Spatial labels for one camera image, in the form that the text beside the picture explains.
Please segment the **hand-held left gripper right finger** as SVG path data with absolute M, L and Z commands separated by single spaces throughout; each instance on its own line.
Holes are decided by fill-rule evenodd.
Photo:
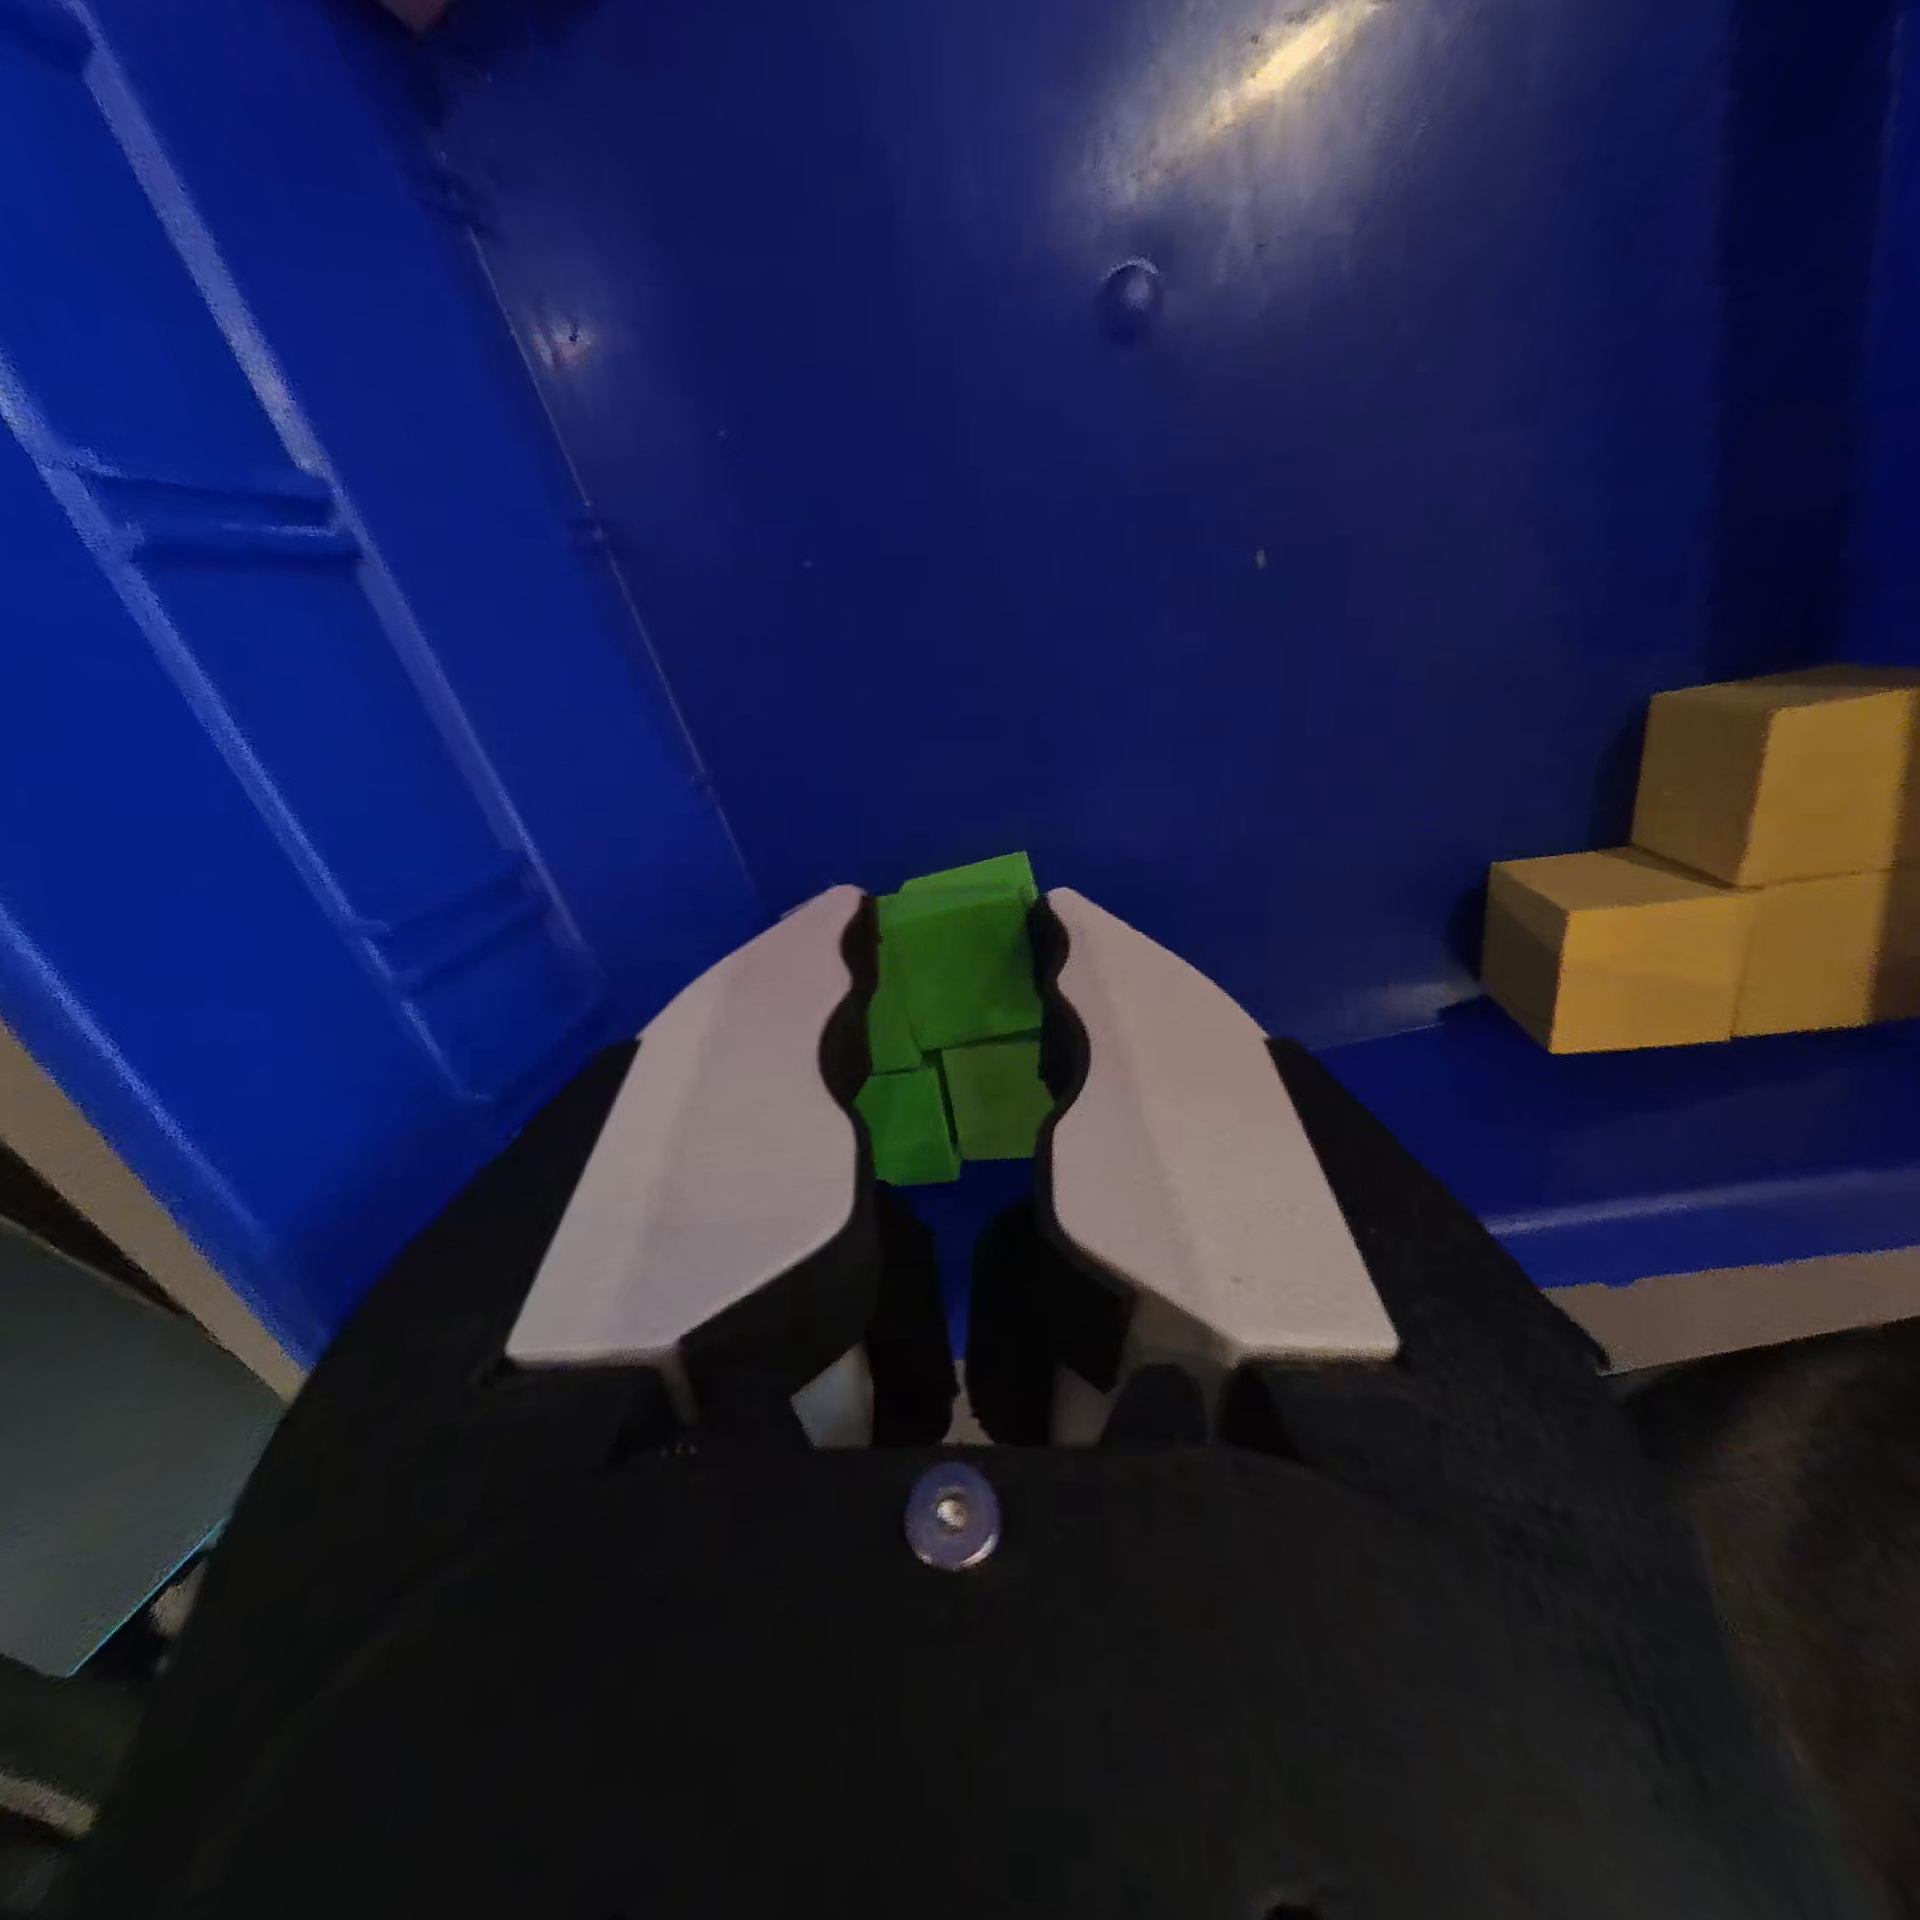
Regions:
M 1048 1440 L 1094 1442 L 1176 1366 L 1220 1413 L 1252 1362 L 1381 1364 L 1401 1338 L 1260 1022 L 1086 894 L 1037 912 L 1056 1258 Z

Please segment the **person's grey clothing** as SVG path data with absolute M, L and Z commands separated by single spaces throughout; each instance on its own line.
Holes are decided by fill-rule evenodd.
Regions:
M 1918 1325 L 1633 1377 L 1736 1653 L 1882 1916 L 1918 1916 Z

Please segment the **pale desk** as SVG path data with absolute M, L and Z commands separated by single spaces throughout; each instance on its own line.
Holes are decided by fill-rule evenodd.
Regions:
M 291 1402 L 304 1366 L 76 1099 L 2 1032 L 5 1226 L 139 1306 L 181 1317 Z M 1914 1321 L 1918 1249 L 1560 1286 L 1555 1300 L 1620 1374 Z

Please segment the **blue plastic bin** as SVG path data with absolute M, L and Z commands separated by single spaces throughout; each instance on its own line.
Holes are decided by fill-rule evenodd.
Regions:
M 1491 864 L 1916 666 L 1916 5 L 5 5 L 5 1027 L 300 1361 L 594 1049 L 1029 853 L 1547 1286 L 1916 1243 L 1916 1032 Z

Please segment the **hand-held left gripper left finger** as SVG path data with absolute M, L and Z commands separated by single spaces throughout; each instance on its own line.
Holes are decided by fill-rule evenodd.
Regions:
M 768 1386 L 827 1449 L 874 1440 L 881 1297 L 869 1076 L 874 899 L 834 884 L 642 1032 L 505 1361 L 634 1364 L 681 1419 Z

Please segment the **teal flat panel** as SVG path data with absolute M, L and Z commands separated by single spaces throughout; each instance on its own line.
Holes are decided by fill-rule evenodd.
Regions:
M 284 1398 L 193 1318 L 2 1230 L 2 1653 L 78 1673 L 224 1530 Z

